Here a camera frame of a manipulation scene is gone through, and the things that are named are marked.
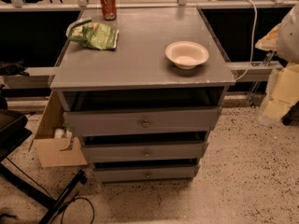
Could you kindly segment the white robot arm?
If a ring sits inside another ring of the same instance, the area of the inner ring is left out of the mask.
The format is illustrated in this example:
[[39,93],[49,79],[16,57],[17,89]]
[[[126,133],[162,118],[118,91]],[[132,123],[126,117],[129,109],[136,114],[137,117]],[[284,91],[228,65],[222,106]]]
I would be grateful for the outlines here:
[[274,70],[267,81],[260,122],[270,124],[282,119],[299,102],[299,3],[257,41],[255,48],[274,51],[287,62],[280,71]]

